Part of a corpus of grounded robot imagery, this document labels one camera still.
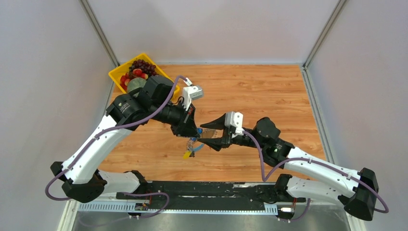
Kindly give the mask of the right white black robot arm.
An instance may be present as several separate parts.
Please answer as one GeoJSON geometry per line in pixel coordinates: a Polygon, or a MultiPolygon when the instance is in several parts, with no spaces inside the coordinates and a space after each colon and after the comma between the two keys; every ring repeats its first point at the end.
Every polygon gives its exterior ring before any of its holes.
{"type": "Polygon", "coordinates": [[[295,171],[312,178],[303,180],[281,174],[276,180],[275,195],[281,201],[308,198],[342,206],[348,214],[365,221],[373,220],[379,186],[376,174],[369,168],[360,171],[337,166],[319,159],[279,137],[280,130],[269,117],[259,119],[253,129],[242,126],[243,114],[228,112],[220,118],[202,124],[203,128],[221,130],[220,138],[200,138],[199,141],[216,151],[232,144],[253,147],[258,151],[261,175],[267,180],[264,165],[295,171]]]}

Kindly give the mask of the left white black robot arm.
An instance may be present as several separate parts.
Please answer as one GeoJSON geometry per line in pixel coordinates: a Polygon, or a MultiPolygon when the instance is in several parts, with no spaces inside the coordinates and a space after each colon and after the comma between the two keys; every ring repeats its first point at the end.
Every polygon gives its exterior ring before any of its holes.
{"type": "Polygon", "coordinates": [[[54,179],[63,183],[65,200],[88,203],[104,193],[129,193],[142,199],[147,186],[138,171],[107,172],[99,170],[99,165],[124,138],[150,120],[169,124],[175,136],[198,138],[192,101],[203,96],[203,89],[188,78],[184,82],[181,96],[172,103],[175,81],[161,75],[131,80],[128,92],[108,106],[85,143],[66,161],[51,165],[54,179]]]}

